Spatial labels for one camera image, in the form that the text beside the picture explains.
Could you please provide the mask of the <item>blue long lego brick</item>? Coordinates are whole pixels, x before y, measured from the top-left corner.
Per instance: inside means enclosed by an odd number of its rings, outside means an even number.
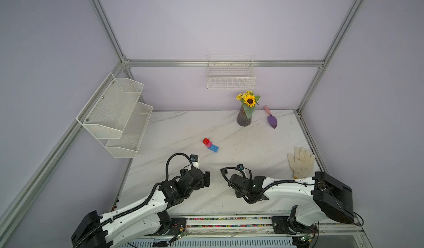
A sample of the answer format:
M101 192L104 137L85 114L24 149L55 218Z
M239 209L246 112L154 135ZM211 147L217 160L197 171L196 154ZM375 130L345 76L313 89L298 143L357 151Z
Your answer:
M208 147L208 149L210 149L211 151L213 151L213 152L217 153L217 152L218 152L218 150L219 150L219 147L218 147L218 146L216 146L216 145L211 144L211 145Z

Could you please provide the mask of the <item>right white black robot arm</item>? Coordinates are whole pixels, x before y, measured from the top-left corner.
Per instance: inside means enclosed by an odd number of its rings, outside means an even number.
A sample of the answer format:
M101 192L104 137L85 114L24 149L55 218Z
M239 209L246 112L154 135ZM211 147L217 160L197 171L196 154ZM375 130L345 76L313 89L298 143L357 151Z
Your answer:
M300 179L277 180L271 177L246 177L237 167L224 167L221 175L234 189L237 198L253 205L272 199L295 201L288 219L291 225L309 227L322 220L331 219L358 227L357 213L353 209L352 188L327 173L317 171L314 176Z

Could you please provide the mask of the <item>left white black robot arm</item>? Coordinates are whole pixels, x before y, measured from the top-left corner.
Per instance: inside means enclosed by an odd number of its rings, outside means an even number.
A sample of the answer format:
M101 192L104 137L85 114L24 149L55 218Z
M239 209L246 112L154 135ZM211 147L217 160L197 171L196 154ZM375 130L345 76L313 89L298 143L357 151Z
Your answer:
M154 184L148 196L112 212L86 214L71 236L73 247L116 248L138 237L167 233L172 223L168 209L210 185L210 172L201 171L198 156L181 155L189 160L189 168L170 178L167 163L165 180Z

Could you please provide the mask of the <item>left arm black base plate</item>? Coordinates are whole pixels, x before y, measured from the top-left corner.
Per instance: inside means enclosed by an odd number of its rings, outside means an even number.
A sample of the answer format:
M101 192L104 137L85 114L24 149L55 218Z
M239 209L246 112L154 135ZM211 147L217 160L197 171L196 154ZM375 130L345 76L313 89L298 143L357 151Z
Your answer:
M168 220L161 220L160 221L160 228L155 233L155 235L169 235L174 236L179 234L183 229L186 228L187 225L187 219L186 218L176 218L172 217Z

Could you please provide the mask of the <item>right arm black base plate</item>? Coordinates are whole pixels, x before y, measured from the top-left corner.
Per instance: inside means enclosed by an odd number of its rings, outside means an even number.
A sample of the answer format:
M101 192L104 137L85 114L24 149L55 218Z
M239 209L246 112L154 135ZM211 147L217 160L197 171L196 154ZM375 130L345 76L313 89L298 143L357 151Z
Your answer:
M271 220L275 234L297 235L318 233L316 226L305 226L295 219L290 219L289 216L273 216Z

